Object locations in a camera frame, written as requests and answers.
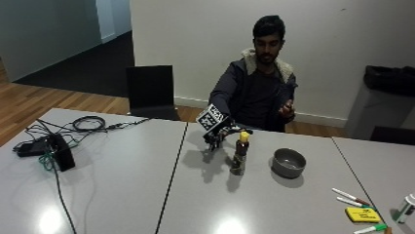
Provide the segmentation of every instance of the dark floor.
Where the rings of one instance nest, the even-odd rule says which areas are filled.
[[[14,83],[125,98],[127,66],[133,66],[130,32]]]

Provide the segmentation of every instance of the black chair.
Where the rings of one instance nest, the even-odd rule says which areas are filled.
[[[415,130],[376,126],[371,141],[415,145]]]
[[[181,117],[174,106],[173,67],[127,67],[126,73],[130,115],[178,121]]]

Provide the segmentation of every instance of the metal bowl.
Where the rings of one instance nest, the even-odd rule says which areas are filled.
[[[306,167],[306,159],[300,153],[288,148],[280,148],[274,153],[272,171],[282,177],[296,178]]]

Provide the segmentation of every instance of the white marker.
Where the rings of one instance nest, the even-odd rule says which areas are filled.
[[[381,231],[387,228],[388,228],[387,225],[384,223],[380,223],[380,224],[376,224],[375,226],[361,229],[360,231],[355,231],[353,234],[363,234],[371,231]]]
[[[344,193],[344,192],[339,191],[336,188],[332,188],[332,190],[334,190],[335,193],[338,193],[339,195],[344,196],[346,198],[349,198],[352,201],[369,206],[369,204],[367,202],[364,202],[361,199],[351,196],[348,193]]]
[[[344,198],[340,198],[340,197],[336,197],[336,199],[338,199],[340,202],[347,203],[347,204],[349,204],[349,205],[352,205],[352,206],[355,206],[355,207],[371,208],[371,209],[373,209],[372,207],[369,207],[369,206],[367,206],[367,205],[364,205],[364,204],[361,204],[361,203],[356,203],[356,202],[353,202],[353,201],[349,201],[348,199],[344,199]]]

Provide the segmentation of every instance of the green cap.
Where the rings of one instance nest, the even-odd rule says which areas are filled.
[[[376,231],[381,231],[385,230],[388,228],[388,226],[384,223],[380,223],[377,225],[375,225]]]
[[[371,206],[367,206],[367,205],[364,205],[364,204],[361,205],[361,208],[372,209],[375,212],[377,211],[376,208],[373,208],[373,207],[371,207]]]

